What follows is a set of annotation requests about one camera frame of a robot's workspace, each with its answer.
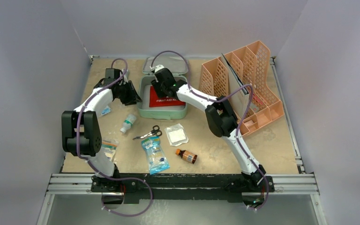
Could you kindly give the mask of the red first aid pouch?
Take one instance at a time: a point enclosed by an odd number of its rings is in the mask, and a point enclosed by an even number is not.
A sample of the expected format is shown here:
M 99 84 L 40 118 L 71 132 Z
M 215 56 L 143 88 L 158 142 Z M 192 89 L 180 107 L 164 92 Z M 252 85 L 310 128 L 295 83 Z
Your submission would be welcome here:
M 150 86 L 150 99 L 149 107 L 164 107 L 164 106 L 185 106 L 186 103 L 180 100 L 177 100 L 173 97 L 158 97 L 156 91 L 152 86 Z

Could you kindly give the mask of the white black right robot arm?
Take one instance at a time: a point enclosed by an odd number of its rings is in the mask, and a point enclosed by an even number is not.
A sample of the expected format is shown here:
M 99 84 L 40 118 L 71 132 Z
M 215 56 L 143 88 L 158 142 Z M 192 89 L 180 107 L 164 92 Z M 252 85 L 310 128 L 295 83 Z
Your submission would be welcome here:
M 184 80 L 175 80 L 172 72 L 162 65 L 151 72 L 155 76 L 151 84 L 158 97 L 175 98 L 205 112 L 210 131 L 227 143 L 239 163 L 247 189 L 255 191 L 263 182 L 269 185 L 264 167 L 253 157 L 240 134 L 238 118 L 227 97 L 210 96 Z

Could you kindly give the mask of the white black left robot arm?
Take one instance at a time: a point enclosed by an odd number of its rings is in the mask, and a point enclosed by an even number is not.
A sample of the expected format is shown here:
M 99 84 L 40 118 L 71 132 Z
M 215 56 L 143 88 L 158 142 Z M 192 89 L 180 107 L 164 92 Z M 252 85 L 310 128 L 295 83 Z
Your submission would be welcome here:
M 98 117 L 115 99 L 125 106 L 141 102 L 132 81 L 128 79 L 128 71 L 107 68 L 91 95 L 80 106 L 61 115 L 63 150 L 85 160 L 97 177 L 104 178 L 103 186 L 110 192 L 117 191 L 123 179 L 117 166 L 101 150 Z

